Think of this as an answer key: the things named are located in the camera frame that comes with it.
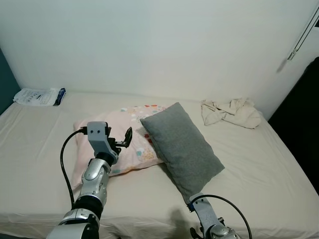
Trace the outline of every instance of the pillow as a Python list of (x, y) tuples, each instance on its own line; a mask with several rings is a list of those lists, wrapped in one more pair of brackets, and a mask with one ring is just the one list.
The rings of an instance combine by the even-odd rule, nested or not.
[[(134, 169), (141, 169), (162, 163), (156, 156), (152, 141), (143, 128), (140, 119), (163, 111), (165, 107), (158, 105), (145, 105), (143, 107), (122, 108), (118, 112), (104, 113), (93, 116), (74, 123), (74, 130), (86, 126), (90, 121), (106, 121), (112, 128), (110, 137), (116, 140), (124, 140), (125, 133), (129, 127), (132, 127), (133, 136), (128, 148), (121, 148), (118, 162), (111, 166), (110, 176), (127, 173)], [(86, 170), (91, 158), (94, 158), (94, 151), (88, 141), (87, 135), (77, 134), (77, 161), (74, 165), (71, 186), (75, 189), (82, 183), (81, 177)]]
[(211, 146), (179, 103), (141, 119), (186, 204), (224, 169)]

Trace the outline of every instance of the crumpled cloth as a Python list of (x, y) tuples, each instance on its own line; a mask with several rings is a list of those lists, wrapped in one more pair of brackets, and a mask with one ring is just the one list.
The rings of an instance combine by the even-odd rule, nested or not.
[(233, 99), (228, 104), (204, 100), (201, 102), (201, 115), (206, 126), (224, 120), (245, 128), (255, 128), (261, 122), (254, 103), (245, 98)]

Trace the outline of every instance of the gray cushion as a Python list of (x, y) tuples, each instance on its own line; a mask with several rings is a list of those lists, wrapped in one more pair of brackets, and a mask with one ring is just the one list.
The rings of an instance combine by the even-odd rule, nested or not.
[(141, 122), (187, 204), (190, 196), (224, 169), (179, 103)]

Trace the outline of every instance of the mattress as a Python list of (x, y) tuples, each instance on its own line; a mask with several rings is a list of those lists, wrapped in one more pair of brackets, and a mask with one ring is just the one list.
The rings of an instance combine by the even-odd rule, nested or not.
[[(71, 92), (58, 107), (11, 105), (0, 117), (0, 233), (45, 238), (70, 210), (59, 154), (75, 121), (126, 106), (175, 102)], [(203, 193), (232, 201), (255, 239), (319, 237), (319, 197), (265, 119), (256, 129), (228, 122), (204, 126), (199, 102), (179, 102), (225, 166)], [(75, 161), (73, 139), (64, 154), (69, 177)], [(188, 211), (166, 171), (160, 164), (110, 178), (100, 238), (191, 238), (189, 228), (198, 230), (199, 220)], [(248, 238), (244, 222), (230, 205), (209, 200), (227, 226)]]

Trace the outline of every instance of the black cable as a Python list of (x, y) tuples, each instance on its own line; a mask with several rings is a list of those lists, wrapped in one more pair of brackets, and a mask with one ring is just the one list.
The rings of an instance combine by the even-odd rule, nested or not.
[[(311, 18), (310, 22), (308, 23), (306, 29), (309, 28), (311, 22), (313, 21), (314, 17), (316, 16), (318, 10), (319, 10), (319, 8), (318, 8), (318, 9), (316, 10), (316, 12), (314, 13), (314, 15), (313, 15), (313, 17)], [(301, 46), (303, 45), (303, 43), (305, 42), (306, 38), (308, 37), (309, 33), (311, 32), (311, 29), (310, 29), (310, 31), (307, 33), (307, 35), (305, 36), (303, 42), (300, 44), (300, 47), (301, 47)], [(298, 43), (296, 44), (295, 48), (296, 48), (296, 47), (298, 46), (298, 44), (300, 43), (300, 41), (301, 41), (301, 39), (303, 38), (304, 34), (305, 34), (305, 31), (303, 32), (303, 34), (302, 34), (301, 37), (299, 38), (299, 41), (298, 41)]]
[(240, 216), (241, 216), (242, 219), (244, 220), (244, 222), (245, 222), (245, 224), (246, 224), (246, 227), (247, 227), (247, 230), (248, 230), (249, 239), (252, 239), (252, 238), (253, 238), (252, 235), (251, 235), (250, 227), (249, 227), (249, 225), (248, 225), (248, 222), (247, 222), (246, 218), (244, 217), (244, 215), (242, 214), (242, 212), (241, 212), (232, 202), (230, 202), (229, 200), (227, 200), (227, 199), (225, 199), (225, 198), (222, 198), (222, 197), (219, 197), (219, 196), (216, 196), (216, 195), (209, 195), (209, 194), (208, 194), (208, 195), (201, 195), (201, 196), (198, 196), (198, 197), (194, 198), (194, 199), (190, 202), (189, 207), (192, 208), (193, 203), (194, 203), (196, 200), (200, 199), (200, 198), (218, 198), (218, 199), (223, 200), (224, 202), (230, 204), (234, 209), (236, 209), (236, 211), (240, 214)]
[(71, 188), (71, 184), (70, 181), (68, 179), (68, 175), (66, 175), (65, 169), (64, 169), (64, 163), (63, 163), (63, 153), (64, 153), (64, 148), (66, 146), (66, 144), (68, 143), (68, 141), (77, 133), (83, 133), (83, 129), (79, 129), (73, 133), (70, 134), (70, 136), (65, 140), (65, 142), (63, 143), (63, 146), (61, 148), (61, 154), (60, 154), (60, 163), (61, 163), (61, 169), (62, 169), (62, 173), (66, 182), (66, 185), (68, 186), (68, 190), (69, 190), (69, 194), (70, 194), (70, 199), (71, 199), (71, 208), (73, 208), (74, 206), (74, 196), (73, 196), (73, 192), (72, 192), (72, 188)]

